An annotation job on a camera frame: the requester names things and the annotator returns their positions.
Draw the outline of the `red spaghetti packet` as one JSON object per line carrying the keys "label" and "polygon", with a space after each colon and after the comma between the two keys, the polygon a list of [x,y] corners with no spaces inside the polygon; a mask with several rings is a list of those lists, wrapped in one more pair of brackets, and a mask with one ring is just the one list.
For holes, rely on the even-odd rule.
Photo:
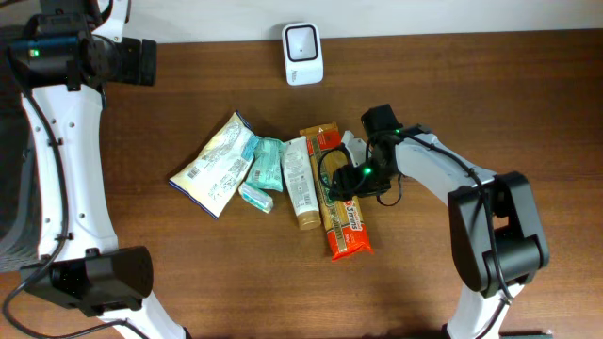
{"label": "red spaghetti packet", "polygon": [[357,252],[373,252],[367,226],[357,198],[336,201],[329,196],[329,189],[321,181],[332,185],[333,172],[350,161],[343,151],[335,150],[341,145],[341,136],[335,122],[300,130],[307,138],[309,158],[318,195],[319,210],[332,251],[332,260],[349,257]]}

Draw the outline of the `white gold-capped tube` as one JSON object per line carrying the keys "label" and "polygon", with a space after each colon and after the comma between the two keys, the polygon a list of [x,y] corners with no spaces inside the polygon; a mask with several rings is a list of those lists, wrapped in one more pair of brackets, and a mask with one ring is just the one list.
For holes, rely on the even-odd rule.
{"label": "white gold-capped tube", "polygon": [[304,231],[317,228],[321,216],[306,137],[285,144],[281,165],[299,228]]}

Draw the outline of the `teal snack pouch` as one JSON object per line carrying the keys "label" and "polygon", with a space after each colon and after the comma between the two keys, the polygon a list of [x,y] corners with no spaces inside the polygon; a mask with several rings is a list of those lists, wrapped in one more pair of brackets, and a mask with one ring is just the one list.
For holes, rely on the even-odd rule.
{"label": "teal snack pouch", "polygon": [[257,189],[283,191],[281,156],[285,144],[275,138],[263,137],[254,150],[254,162],[246,183]]}

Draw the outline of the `green tissue pack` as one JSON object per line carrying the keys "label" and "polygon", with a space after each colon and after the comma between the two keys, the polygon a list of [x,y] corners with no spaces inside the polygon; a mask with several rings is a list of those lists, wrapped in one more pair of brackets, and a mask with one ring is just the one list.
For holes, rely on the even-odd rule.
{"label": "green tissue pack", "polygon": [[269,213],[272,210],[272,208],[273,208],[272,197],[269,194],[265,193],[264,191],[260,190],[259,188],[256,188],[254,186],[249,185],[246,182],[243,182],[238,187],[237,191],[245,202],[254,206],[258,210],[260,210],[264,213]]}

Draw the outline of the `cream snack bag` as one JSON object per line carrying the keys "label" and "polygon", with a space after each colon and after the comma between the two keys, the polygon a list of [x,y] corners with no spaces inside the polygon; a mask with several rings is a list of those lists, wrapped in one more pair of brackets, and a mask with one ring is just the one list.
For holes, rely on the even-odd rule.
{"label": "cream snack bag", "polygon": [[249,123],[235,111],[169,184],[218,219],[251,168],[259,141]]}

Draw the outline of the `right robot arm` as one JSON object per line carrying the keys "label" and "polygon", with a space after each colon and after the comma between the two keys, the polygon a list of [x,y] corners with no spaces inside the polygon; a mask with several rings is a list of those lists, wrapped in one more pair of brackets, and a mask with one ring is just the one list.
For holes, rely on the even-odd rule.
{"label": "right robot arm", "polygon": [[528,179],[483,169],[445,146],[428,127],[399,123],[390,105],[361,118],[367,134],[344,133],[347,164],[333,170],[336,201],[379,197],[411,178],[448,209],[453,263],[463,282],[445,338],[498,338],[516,297],[546,267],[550,251]]}

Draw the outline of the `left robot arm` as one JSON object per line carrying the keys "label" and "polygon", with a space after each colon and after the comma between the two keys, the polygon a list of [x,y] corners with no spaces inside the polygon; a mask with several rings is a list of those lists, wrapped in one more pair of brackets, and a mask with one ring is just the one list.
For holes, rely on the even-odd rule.
{"label": "left robot arm", "polygon": [[185,338],[153,291],[143,246],[121,248],[106,205],[100,119],[108,82],[151,86],[156,44],[123,34],[128,0],[44,1],[7,62],[35,147],[39,260],[19,292],[99,319],[126,338]]}

